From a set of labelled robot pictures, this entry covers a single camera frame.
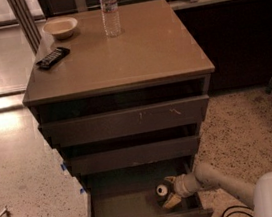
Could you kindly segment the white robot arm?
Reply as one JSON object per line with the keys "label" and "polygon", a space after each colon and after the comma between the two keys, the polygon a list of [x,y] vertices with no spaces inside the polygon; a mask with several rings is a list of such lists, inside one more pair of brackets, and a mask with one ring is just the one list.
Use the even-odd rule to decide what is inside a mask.
{"label": "white robot arm", "polygon": [[255,184],[246,183],[217,170],[211,164],[199,162],[191,173],[165,177],[172,185],[163,208],[172,209],[185,197],[207,188],[219,188],[247,205],[254,217],[272,217],[272,171],[264,173]]}

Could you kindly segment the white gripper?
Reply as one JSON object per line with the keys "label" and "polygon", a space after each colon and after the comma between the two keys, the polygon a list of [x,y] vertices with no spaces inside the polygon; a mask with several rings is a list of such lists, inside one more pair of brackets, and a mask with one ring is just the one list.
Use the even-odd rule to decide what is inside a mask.
{"label": "white gripper", "polygon": [[166,182],[172,183],[175,193],[168,195],[167,200],[163,204],[163,208],[172,209],[181,202],[181,197],[190,197],[201,189],[201,184],[195,177],[194,173],[164,177]]}

